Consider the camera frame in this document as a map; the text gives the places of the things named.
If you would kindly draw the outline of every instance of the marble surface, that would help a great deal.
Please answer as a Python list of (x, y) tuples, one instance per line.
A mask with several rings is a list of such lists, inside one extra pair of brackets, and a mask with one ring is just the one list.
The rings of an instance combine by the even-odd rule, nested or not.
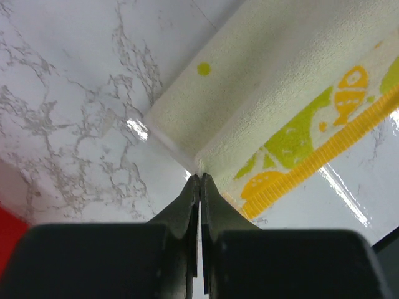
[[(242, 2), (0, 0), (1, 204), (31, 224), (161, 211), (189, 174), (142, 116)], [(255, 223), (377, 242), (399, 224), (398, 150), (394, 112)]]

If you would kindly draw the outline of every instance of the marble countertop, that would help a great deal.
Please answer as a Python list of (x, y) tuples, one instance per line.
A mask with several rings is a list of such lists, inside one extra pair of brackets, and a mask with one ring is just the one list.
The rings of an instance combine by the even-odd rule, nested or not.
[[(242, 2), (0, 1), (1, 204), (32, 224), (161, 211), (190, 174), (140, 120)], [(255, 223), (377, 242), (399, 225), (398, 150), (394, 112)]]

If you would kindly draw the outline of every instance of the yellow trim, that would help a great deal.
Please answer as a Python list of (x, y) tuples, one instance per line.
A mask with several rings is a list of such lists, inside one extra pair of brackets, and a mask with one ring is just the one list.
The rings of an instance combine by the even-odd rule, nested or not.
[(281, 196), (314, 174), (325, 163), (352, 146), (394, 109), (399, 107), (399, 84), (368, 107), (356, 119), (345, 125), (320, 148), (289, 173), (268, 183), (261, 191), (246, 199), (240, 213), (248, 219), (258, 216)]

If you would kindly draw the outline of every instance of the red object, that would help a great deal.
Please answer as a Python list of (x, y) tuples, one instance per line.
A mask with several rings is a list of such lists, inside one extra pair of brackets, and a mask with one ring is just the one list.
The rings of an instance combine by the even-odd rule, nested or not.
[(6, 268), (15, 245), (27, 229), (25, 222), (0, 207), (0, 276)]

